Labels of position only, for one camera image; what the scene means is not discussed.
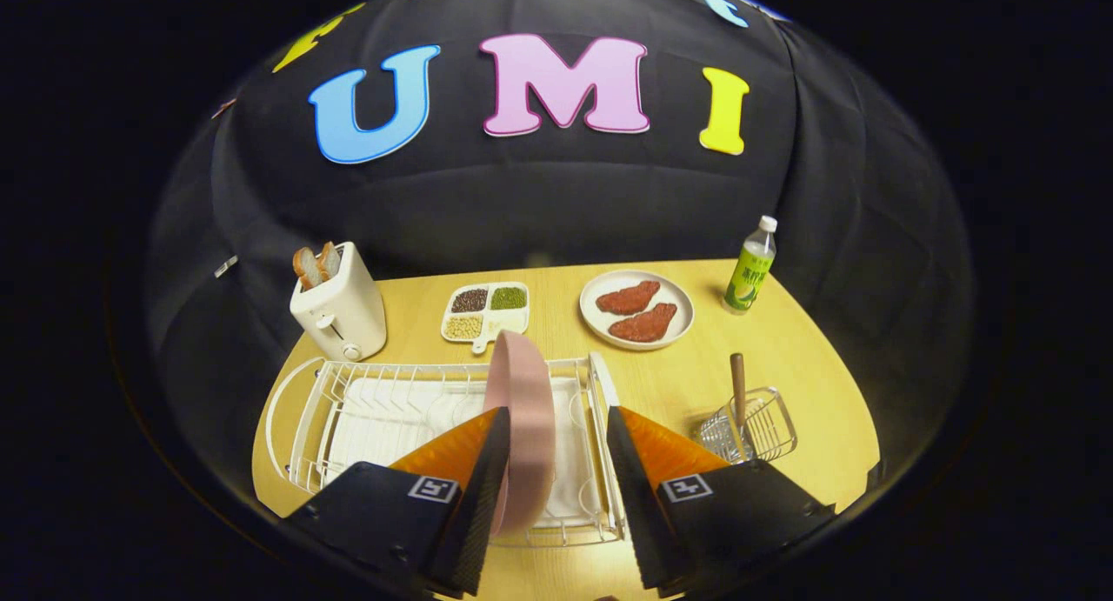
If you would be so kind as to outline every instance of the pink plate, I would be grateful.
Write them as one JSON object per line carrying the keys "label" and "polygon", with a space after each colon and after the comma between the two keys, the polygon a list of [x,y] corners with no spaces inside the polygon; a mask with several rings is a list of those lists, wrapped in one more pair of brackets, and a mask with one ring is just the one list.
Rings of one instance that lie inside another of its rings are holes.
{"label": "pink plate", "polygon": [[491,355],[483,411],[510,408],[510,459],[502,479],[491,535],[533,526],[552,490],[556,415],[549,364],[529,338],[501,332]]}

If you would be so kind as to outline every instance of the wire rack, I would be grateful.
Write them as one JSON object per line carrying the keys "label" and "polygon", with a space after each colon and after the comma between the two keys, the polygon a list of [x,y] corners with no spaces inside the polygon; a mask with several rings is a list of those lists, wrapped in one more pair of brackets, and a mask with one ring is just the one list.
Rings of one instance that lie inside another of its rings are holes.
{"label": "wire rack", "polygon": [[[573,546],[622,540],[624,514],[605,439],[607,412],[618,405],[618,396],[607,366],[595,352],[546,364],[556,411],[553,487],[532,529],[492,539],[492,544]],[[268,422],[272,462],[309,494],[356,462],[390,465],[479,415],[486,375],[487,364],[324,362],[315,372],[285,466],[273,453]]]}
{"label": "wire rack", "polygon": [[751,460],[769,462],[795,450],[792,418],[776,387],[746,392],[746,418],[741,434],[733,425],[733,416],[732,404],[728,403],[700,424],[696,440],[731,464]]}

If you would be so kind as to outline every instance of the bread slice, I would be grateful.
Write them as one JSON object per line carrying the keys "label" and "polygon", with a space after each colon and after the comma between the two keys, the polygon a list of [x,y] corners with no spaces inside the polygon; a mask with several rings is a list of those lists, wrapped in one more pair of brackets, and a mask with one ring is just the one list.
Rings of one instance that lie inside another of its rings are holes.
{"label": "bread slice", "polygon": [[297,273],[297,279],[302,283],[302,290],[312,290],[324,280],[309,247],[302,247],[294,253],[294,273]]}
{"label": "bread slice", "polygon": [[324,280],[329,280],[341,273],[341,253],[331,242],[325,242],[325,248],[321,249],[321,256],[317,257],[317,270],[321,272]]}

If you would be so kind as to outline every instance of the wooden table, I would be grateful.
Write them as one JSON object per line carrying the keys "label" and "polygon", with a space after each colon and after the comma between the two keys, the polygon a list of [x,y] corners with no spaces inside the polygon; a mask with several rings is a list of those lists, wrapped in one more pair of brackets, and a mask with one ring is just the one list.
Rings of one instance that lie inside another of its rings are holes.
{"label": "wooden table", "polygon": [[[545,359],[582,358],[589,352],[600,352],[621,404],[678,433],[688,433],[692,423],[730,398],[728,358],[732,352],[742,352],[747,387],[777,387],[795,423],[799,444],[796,451],[774,461],[774,466],[841,512],[865,492],[866,473],[879,460],[877,434],[861,392],[823,332],[775,277],[767,277],[748,315],[725,312],[719,298],[733,265],[735,260],[574,265],[380,280],[386,306],[386,346],[365,362],[490,362],[490,346],[483,355],[473,356],[471,344],[441,338],[444,304],[461,285],[521,280],[530,289],[530,326],[525,335],[541,348]],[[580,292],[592,277],[618,268],[657,273],[688,292],[696,311],[688,334],[656,352],[617,348],[592,334],[580,316]],[[309,336],[303,335],[275,387],[295,366],[322,355]],[[312,386],[313,370],[307,368],[290,380],[275,411],[273,433],[278,460],[289,457],[298,415]],[[267,407],[262,416],[266,416]],[[308,501],[309,494],[275,472],[262,416],[252,460],[256,495],[276,514],[287,516]],[[491,546],[479,592],[484,600],[590,601],[608,594],[622,601],[657,599],[656,591],[641,588],[629,539],[568,549]]]}

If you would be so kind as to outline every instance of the plastic bottle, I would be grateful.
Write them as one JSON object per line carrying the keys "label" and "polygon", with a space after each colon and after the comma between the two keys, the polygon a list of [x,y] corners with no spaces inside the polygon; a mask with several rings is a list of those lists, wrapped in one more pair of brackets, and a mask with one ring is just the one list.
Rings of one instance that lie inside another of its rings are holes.
{"label": "plastic bottle", "polygon": [[722,296],[722,306],[727,312],[742,315],[754,307],[761,283],[777,255],[777,246],[772,240],[775,231],[777,231],[777,219],[761,217],[757,231],[751,233],[743,242],[738,265],[735,265],[735,274],[730,277],[730,285],[727,285],[727,292]]}

